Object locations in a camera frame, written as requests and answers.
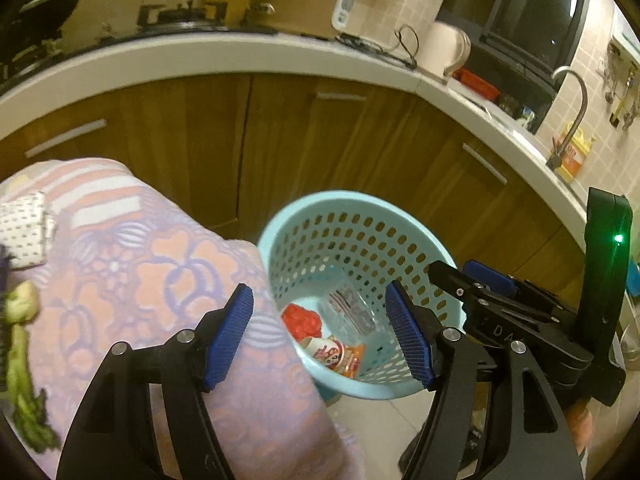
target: floor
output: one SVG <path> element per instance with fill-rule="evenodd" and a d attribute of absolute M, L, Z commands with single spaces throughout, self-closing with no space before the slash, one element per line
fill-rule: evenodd
<path fill-rule="evenodd" d="M 327 410 L 358 438 L 367 480 L 400 480 L 398 459 L 427 419 L 433 396 L 427 390 L 396 400 L 343 396 Z"/>

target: countertop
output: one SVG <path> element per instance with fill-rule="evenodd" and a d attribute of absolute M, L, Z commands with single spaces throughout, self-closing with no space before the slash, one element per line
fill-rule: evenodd
<path fill-rule="evenodd" d="M 205 73 L 273 72 L 349 79 L 412 92 L 500 155 L 545 200 L 584 249 L 586 213 L 544 166 L 535 138 L 496 121 L 447 85 L 333 41 L 287 34 L 193 33 L 135 39 L 64 60 L 0 96 L 0 139 L 73 102 L 134 84 Z"/>

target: laundry basket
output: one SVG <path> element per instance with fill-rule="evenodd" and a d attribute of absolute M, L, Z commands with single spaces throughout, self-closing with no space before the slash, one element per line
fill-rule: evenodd
<path fill-rule="evenodd" d="M 386 285 L 401 280 L 413 302 L 462 328 L 462 304 L 431 285 L 428 264 L 452 257 L 415 218 L 375 197 L 350 191 L 305 196 L 282 209 L 262 232 L 258 248 L 277 309 L 289 303 L 314 308 L 340 267 L 383 326 L 367 344 L 356 379 L 312 359 L 296 343 L 306 370 L 326 391 L 361 399 L 396 399 L 422 389 L 414 380 L 385 312 Z"/>

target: screw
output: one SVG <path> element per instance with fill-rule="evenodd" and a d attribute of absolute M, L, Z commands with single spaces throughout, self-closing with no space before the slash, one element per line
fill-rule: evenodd
<path fill-rule="evenodd" d="M 457 341 L 460 339 L 460 332 L 458 332 L 455 328 L 446 328 L 442 331 L 442 335 L 444 339 L 448 339 L 449 341 Z"/>
<path fill-rule="evenodd" d="M 180 330 L 176 337 L 181 343 L 190 343 L 196 335 L 193 333 L 193 330 L 189 330 L 187 328 L 185 330 Z"/>
<path fill-rule="evenodd" d="M 516 354 L 524 354 L 527 351 L 527 346 L 522 341 L 511 341 L 511 350 Z"/>
<path fill-rule="evenodd" d="M 113 355 L 122 355 L 127 351 L 127 344 L 122 341 L 116 343 L 111 347 L 111 353 Z"/>

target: green vegetable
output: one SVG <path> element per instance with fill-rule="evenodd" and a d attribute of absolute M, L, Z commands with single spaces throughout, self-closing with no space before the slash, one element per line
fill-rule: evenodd
<path fill-rule="evenodd" d="M 38 289 L 26 281 L 18 285 L 6 297 L 4 304 L 4 322 L 7 325 L 27 323 L 40 311 Z"/>
<path fill-rule="evenodd" d="M 60 437 L 47 424 L 45 404 L 47 394 L 40 390 L 33 396 L 33 382 L 27 359 L 29 335 L 20 324 L 11 329 L 11 349 L 7 359 L 7 389 L 14 407 L 14 425 L 17 433 L 35 452 L 60 448 Z"/>

